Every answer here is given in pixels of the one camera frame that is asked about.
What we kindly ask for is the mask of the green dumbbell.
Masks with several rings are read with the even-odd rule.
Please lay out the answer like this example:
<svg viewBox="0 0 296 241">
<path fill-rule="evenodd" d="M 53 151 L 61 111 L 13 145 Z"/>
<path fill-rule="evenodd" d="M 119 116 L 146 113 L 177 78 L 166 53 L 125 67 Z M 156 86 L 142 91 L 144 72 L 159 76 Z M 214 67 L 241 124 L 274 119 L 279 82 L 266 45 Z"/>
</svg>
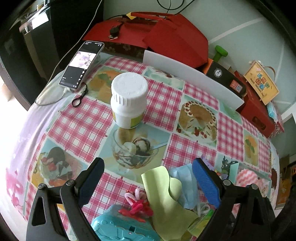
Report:
<svg viewBox="0 0 296 241">
<path fill-rule="evenodd" d="M 228 52 L 219 45 L 215 46 L 216 54 L 213 57 L 213 61 L 218 62 L 222 57 L 227 57 Z"/>
</svg>

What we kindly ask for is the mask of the patterned checkered tablecloth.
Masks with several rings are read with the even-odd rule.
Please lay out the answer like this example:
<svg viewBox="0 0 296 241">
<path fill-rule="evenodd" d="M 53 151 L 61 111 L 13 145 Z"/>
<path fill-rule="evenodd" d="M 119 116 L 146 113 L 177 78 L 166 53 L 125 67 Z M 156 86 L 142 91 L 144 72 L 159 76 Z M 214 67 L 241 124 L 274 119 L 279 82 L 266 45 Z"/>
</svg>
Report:
<svg viewBox="0 0 296 241">
<path fill-rule="evenodd" d="M 135 72 L 148 83 L 142 122 L 130 130 L 118 127 L 110 106 L 111 82 Z M 105 173 L 83 208 L 93 220 L 113 204 L 127 205 L 126 191 L 144 188 L 142 174 L 164 166 L 169 170 L 205 158 L 221 174 L 231 164 L 250 169 L 263 182 L 260 189 L 275 206 L 279 158 L 275 147 L 240 113 L 179 78 L 155 68 L 109 57 L 96 68 L 88 94 L 73 107 L 74 94 L 48 106 L 32 105 L 6 172 L 9 204 L 1 213 L 25 233 L 37 186 L 59 186 L 76 178 L 96 157 Z"/>
</svg>

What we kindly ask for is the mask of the light green cloth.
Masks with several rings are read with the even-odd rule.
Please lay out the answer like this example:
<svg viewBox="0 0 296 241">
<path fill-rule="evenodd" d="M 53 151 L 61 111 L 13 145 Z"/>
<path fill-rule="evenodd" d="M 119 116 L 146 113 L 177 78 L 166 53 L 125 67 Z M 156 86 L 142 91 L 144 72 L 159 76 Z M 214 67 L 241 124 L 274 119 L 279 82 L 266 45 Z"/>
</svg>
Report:
<svg viewBox="0 0 296 241">
<path fill-rule="evenodd" d="M 153 210 L 152 224 L 163 240 L 181 240 L 190 225 L 198 218 L 193 211 L 177 202 L 182 184 L 171 178 L 164 166 L 158 166 L 142 174 L 150 208 Z"/>
</svg>

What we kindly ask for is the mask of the white pill bottle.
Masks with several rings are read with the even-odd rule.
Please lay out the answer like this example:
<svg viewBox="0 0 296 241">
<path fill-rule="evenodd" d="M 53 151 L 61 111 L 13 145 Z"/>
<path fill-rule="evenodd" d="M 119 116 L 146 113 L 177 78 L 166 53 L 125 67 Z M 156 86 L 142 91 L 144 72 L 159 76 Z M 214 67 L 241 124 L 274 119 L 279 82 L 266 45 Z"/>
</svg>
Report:
<svg viewBox="0 0 296 241">
<path fill-rule="evenodd" d="M 135 128 L 147 107 L 147 80 L 133 72 L 121 73 L 112 80 L 110 105 L 120 128 Z"/>
</svg>

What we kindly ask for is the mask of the wooden picture carry box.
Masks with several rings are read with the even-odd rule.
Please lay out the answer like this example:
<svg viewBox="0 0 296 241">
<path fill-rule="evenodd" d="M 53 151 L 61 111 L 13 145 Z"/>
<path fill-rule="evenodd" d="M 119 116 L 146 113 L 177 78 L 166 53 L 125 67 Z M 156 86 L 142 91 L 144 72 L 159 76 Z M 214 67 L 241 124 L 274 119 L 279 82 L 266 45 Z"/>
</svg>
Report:
<svg viewBox="0 0 296 241">
<path fill-rule="evenodd" d="M 275 83 L 276 72 L 271 66 L 262 65 L 261 61 L 249 62 L 250 68 L 243 75 L 258 94 L 264 105 L 270 103 L 279 94 Z"/>
</svg>

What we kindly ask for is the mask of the red bags pile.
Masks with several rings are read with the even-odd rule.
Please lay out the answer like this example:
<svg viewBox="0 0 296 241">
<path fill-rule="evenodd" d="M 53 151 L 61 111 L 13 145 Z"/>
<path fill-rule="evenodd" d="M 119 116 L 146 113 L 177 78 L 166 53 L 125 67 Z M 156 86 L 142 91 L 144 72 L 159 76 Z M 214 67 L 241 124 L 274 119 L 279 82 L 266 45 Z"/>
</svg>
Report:
<svg viewBox="0 0 296 241">
<path fill-rule="evenodd" d="M 192 68 L 208 61 L 207 38 L 182 14 L 132 12 L 95 24 L 84 39 L 151 49 Z"/>
</svg>

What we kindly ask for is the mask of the teal shallow box tray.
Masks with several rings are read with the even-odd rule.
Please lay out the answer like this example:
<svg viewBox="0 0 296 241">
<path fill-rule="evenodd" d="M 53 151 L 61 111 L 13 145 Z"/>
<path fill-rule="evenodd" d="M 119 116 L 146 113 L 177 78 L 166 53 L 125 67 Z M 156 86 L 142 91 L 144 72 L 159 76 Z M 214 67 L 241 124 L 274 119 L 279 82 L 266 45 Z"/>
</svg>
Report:
<svg viewBox="0 0 296 241">
<path fill-rule="evenodd" d="M 236 182 L 236 177 L 239 169 L 239 163 L 234 163 L 230 165 L 228 180 L 233 184 Z"/>
</svg>

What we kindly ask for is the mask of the smartphone on stand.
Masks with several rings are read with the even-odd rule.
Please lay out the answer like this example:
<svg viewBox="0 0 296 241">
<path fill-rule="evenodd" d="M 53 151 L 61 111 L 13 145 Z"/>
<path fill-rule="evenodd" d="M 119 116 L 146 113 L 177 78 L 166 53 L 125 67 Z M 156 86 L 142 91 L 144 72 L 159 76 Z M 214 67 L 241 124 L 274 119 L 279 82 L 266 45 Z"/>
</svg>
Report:
<svg viewBox="0 0 296 241">
<path fill-rule="evenodd" d="M 103 48 L 103 42 L 85 41 L 67 66 L 59 85 L 76 92 Z"/>
</svg>

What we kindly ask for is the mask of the teal plastic toy case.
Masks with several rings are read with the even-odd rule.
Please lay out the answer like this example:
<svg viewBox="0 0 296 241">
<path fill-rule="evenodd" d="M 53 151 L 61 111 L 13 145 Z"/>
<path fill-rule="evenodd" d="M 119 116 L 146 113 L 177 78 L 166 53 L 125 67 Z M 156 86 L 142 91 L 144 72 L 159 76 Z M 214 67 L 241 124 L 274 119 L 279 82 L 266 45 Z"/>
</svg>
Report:
<svg viewBox="0 0 296 241">
<path fill-rule="evenodd" d="M 148 219 L 130 216 L 118 204 L 97 216 L 91 226 L 100 240 L 160 240 Z"/>
</svg>

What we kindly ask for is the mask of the blue face mask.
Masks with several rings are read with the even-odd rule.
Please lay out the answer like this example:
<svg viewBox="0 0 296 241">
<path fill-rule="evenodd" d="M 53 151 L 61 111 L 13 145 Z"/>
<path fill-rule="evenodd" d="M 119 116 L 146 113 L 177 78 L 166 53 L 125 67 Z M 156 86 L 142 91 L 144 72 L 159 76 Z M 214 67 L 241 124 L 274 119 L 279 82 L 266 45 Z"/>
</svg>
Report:
<svg viewBox="0 0 296 241">
<path fill-rule="evenodd" d="M 171 168 L 169 175 L 178 179 L 182 184 L 182 190 L 177 201 L 183 208 L 193 210 L 199 217 L 209 212 L 210 206 L 200 201 L 198 183 L 193 174 L 191 163 Z"/>
</svg>

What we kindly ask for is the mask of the red gift box right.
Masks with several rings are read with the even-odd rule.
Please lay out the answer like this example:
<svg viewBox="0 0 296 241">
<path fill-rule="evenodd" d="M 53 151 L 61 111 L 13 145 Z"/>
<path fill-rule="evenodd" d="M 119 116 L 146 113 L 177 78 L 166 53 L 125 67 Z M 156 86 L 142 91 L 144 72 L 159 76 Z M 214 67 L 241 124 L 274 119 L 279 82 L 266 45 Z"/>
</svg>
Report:
<svg viewBox="0 0 296 241">
<path fill-rule="evenodd" d="M 267 108 L 260 100 L 258 94 L 238 71 L 235 76 L 246 86 L 244 104 L 236 109 L 244 118 L 253 124 L 266 138 L 269 138 L 275 130 L 275 122 L 269 117 Z"/>
</svg>

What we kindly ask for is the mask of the red patterned box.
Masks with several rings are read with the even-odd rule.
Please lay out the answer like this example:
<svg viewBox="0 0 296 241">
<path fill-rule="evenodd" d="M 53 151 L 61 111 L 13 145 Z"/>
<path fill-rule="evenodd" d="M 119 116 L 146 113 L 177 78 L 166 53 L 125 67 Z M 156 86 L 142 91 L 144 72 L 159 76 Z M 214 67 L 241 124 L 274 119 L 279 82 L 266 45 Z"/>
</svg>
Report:
<svg viewBox="0 0 296 241">
<path fill-rule="evenodd" d="M 278 134 L 285 132 L 285 129 L 284 129 L 284 126 L 283 126 L 283 120 L 282 120 L 280 111 L 278 110 L 277 106 L 275 106 L 275 110 L 276 110 L 276 115 L 277 115 L 277 122 L 275 124 L 275 129 L 270 134 L 269 138 L 273 138 L 273 137 L 277 136 Z"/>
</svg>

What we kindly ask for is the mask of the black box with gauge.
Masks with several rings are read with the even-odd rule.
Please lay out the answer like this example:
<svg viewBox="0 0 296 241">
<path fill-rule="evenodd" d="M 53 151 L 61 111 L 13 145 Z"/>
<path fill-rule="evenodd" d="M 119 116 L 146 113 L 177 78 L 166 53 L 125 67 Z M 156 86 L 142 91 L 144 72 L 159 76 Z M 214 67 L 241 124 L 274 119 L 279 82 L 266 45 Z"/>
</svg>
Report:
<svg viewBox="0 0 296 241">
<path fill-rule="evenodd" d="M 245 84 L 218 62 L 208 59 L 208 62 L 201 66 L 201 70 L 206 76 L 223 85 L 240 98 L 247 94 Z"/>
</svg>

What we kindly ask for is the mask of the white board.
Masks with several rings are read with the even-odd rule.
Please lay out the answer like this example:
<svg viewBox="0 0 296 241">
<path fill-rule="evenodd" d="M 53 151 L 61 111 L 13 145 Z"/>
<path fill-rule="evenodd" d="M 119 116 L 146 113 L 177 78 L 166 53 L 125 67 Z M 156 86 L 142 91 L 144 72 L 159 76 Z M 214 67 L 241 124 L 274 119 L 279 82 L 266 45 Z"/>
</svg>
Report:
<svg viewBox="0 0 296 241">
<path fill-rule="evenodd" d="M 204 73 L 177 60 L 145 50 L 142 62 L 187 81 L 227 104 L 234 110 L 244 104 L 244 100 L 234 94 L 231 90 L 209 78 Z"/>
</svg>

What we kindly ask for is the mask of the black monitor cabinet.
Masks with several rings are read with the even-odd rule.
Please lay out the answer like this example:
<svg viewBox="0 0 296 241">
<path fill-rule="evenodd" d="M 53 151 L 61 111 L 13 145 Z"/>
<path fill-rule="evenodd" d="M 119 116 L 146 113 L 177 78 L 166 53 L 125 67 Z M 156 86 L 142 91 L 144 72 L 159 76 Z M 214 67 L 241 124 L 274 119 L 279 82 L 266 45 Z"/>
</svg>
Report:
<svg viewBox="0 0 296 241">
<path fill-rule="evenodd" d="M 1 1 L 1 78 L 25 109 L 68 65 L 103 9 L 103 1 Z"/>
</svg>

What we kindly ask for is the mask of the pink white fluffy towel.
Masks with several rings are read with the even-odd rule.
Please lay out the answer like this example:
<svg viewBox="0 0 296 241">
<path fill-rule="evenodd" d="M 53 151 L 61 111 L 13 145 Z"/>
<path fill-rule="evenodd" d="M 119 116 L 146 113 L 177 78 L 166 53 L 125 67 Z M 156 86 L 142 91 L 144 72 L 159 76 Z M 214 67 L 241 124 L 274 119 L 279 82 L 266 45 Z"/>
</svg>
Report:
<svg viewBox="0 0 296 241">
<path fill-rule="evenodd" d="M 236 186 L 246 187 L 248 185 L 255 184 L 260 189 L 263 187 L 263 182 L 258 178 L 258 175 L 250 169 L 242 169 L 239 171 L 236 177 Z"/>
</svg>

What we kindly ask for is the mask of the blue wet wipes pack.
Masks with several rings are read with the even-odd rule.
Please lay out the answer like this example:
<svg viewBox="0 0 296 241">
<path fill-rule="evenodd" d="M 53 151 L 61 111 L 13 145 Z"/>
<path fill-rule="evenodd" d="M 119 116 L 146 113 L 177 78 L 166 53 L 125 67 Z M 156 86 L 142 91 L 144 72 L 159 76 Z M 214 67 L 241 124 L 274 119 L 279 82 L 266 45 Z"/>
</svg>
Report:
<svg viewBox="0 0 296 241">
<path fill-rule="evenodd" d="M 269 116 L 270 118 L 272 118 L 273 121 L 274 121 L 275 123 L 277 123 L 277 122 L 278 122 L 278 116 L 277 116 L 277 113 L 276 113 L 276 109 L 275 109 L 275 107 L 274 107 L 274 105 L 273 105 L 273 102 L 270 101 L 270 102 L 266 105 L 266 108 L 267 108 L 268 116 Z"/>
</svg>

